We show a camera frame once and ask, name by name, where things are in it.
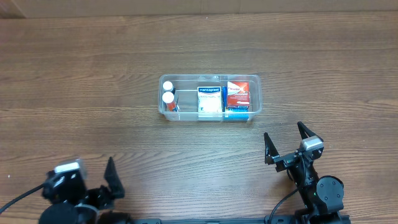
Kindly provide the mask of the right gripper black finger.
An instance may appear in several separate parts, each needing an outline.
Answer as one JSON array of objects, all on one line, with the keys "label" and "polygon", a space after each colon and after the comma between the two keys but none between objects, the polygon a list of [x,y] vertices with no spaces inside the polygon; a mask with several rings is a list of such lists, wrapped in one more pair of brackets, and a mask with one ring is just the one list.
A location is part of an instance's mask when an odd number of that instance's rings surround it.
[{"label": "right gripper black finger", "polygon": [[301,121],[297,123],[298,130],[302,139],[317,136],[313,131],[306,127]]},{"label": "right gripper black finger", "polygon": [[265,163],[268,165],[274,164],[275,160],[280,157],[277,149],[274,146],[268,133],[264,133],[265,143]]}]

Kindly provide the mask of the blue lozenge box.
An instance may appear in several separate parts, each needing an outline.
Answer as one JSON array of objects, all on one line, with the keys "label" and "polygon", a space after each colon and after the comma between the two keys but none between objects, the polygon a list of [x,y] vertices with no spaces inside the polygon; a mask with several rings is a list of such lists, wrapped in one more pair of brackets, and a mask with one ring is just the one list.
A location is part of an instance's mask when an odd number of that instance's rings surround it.
[{"label": "blue lozenge box", "polygon": [[247,108],[227,108],[227,95],[228,89],[226,86],[222,87],[222,104],[224,112],[224,120],[226,121],[247,121],[248,109]]}]

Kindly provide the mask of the red Panadol box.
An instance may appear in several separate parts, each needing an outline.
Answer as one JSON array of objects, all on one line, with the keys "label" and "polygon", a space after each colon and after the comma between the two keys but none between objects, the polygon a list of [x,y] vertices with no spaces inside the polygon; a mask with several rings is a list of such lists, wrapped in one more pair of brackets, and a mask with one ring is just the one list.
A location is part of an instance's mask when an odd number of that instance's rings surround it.
[{"label": "red Panadol box", "polygon": [[248,82],[227,83],[227,108],[240,108],[247,110],[250,105],[250,92]]}]

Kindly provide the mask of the white plaster box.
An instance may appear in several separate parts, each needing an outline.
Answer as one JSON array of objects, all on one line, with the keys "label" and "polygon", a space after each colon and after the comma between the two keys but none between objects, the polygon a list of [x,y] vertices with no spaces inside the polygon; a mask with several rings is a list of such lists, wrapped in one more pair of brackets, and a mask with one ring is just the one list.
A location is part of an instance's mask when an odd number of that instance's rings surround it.
[{"label": "white plaster box", "polygon": [[220,86],[199,86],[198,119],[220,120],[222,117],[222,100]]}]

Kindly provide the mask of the orange vitamin tablet tube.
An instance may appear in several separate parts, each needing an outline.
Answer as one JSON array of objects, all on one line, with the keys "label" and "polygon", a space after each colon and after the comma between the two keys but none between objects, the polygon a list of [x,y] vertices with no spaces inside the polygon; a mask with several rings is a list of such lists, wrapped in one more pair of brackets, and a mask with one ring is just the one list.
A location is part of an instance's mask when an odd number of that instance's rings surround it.
[{"label": "orange vitamin tablet tube", "polygon": [[166,104],[166,107],[169,111],[172,111],[172,112],[180,111],[180,108],[177,104],[175,95],[172,92],[167,91],[167,92],[163,93],[162,101]]}]

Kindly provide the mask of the dark brown medicine bottle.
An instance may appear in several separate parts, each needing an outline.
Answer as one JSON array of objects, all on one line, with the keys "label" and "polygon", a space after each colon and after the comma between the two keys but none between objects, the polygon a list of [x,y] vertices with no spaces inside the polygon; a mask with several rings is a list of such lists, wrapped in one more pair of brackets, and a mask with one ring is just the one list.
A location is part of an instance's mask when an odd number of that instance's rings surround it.
[{"label": "dark brown medicine bottle", "polygon": [[174,84],[170,81],[166,81],[162,84],[162,88],[165,92],[171,92],[173,95],[175,94],[175,87]]}]

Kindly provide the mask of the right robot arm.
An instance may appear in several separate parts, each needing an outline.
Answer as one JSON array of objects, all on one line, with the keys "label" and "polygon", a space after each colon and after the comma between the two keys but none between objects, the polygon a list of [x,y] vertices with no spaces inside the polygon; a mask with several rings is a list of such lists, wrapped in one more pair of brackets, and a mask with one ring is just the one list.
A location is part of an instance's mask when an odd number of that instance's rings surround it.
[{"label": "right robot arm", "polygon": [[[301,121],[297,123],[302,138],[298,149],[281,156],[268,133],[264,133],[265,163],[275,165],[277,172],[286,171],[296,189],[281,199],[271,214],[264,218],[265,223],[296,223],[323,224],[350,223],[348,215],[341,215],[344,209],[344,184],[332,175],[319,177],[313,162],[321,157],[324,140],[308,129]],[[297,210],[293,215],[276,215],[277,209],[295,193],[299,193],[304,209]]]}]

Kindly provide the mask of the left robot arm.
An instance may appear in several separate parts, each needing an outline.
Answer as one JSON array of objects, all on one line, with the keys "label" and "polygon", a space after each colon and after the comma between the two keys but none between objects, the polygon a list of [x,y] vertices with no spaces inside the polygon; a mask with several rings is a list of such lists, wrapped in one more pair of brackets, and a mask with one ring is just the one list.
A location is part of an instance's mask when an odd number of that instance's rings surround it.
[{"label": "left robot arm", "polygon": [[128,213],[113,212],[114,201],[124,198],[113,158],[108,159],[104,172],[107,186],[88,189],[82,160],[59,164],[47,174],[42,196],[50,201],[40,216],[39,224],[132,223]]}]

